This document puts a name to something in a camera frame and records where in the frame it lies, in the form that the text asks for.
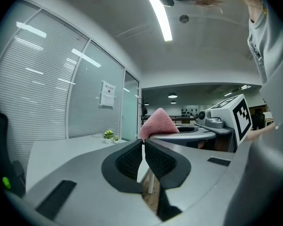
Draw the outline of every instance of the pink cloth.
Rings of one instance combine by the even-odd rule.
[[[140,130],[140,137],[143,141],[156,133],[178,133],[172,119],[163,108],[157,109],[153,115],[146,120]]]

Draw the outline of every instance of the white blinds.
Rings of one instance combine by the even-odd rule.
[[[101,66],[96,67],[85,59],[80,62],[70,97],[69,137],[90,135],[108,129],[120,136],[124,69],[92,43],[84,54]],[[103,80],[116,86],[114,108],[100,107]]]
[[[38,7],[22,1],[16,1],[8,10],[0,23],[0,54],[12,35],[17,31],[16,22],[24,23],[37,10]]]
[[[71,51],[82,52],[88,41],[43,10],[27,25],[0,61],[0,108],[9,119],[8,153],[25,171],[34,141],[66,137],[67,94],[79,59]]]

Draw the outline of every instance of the glass door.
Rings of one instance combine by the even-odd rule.
[[[122,139],[137,139],[138,81],[128,72],[125,74],[122,105]]]

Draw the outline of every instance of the chair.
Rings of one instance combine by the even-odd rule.
[[[265,127],[265,115],[262,112],[262,109],[256,109],[255,115],[253,116],[253,129],[257,130],[257,127],[259,129],[262,129]]]
[[[22,197],[25,194],[24,170],[19,161],[11,161],[7,148],[8,118],[0,113],[0,183],[7,177],[11,186],[10,191]]]

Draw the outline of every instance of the ceiling sensor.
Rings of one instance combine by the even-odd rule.
[[[179,21],[183,24],[186,24],[189,21],[189,17],[187,15],[181,15]]]

